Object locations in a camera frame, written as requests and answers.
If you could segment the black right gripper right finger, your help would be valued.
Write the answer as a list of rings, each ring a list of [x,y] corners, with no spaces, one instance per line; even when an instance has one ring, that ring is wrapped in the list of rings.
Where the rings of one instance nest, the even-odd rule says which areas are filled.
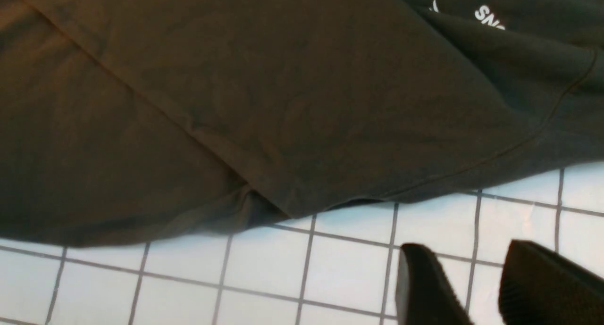
[[[513,240],[498,309],[506,325],[601,325],[602,277],[531,241]]]

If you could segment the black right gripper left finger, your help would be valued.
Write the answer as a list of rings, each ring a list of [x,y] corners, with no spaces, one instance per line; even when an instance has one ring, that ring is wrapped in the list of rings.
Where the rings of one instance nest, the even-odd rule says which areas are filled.
[[[470,325],[436,255],[427,246],[400,247],[395,307],[400,325]]]

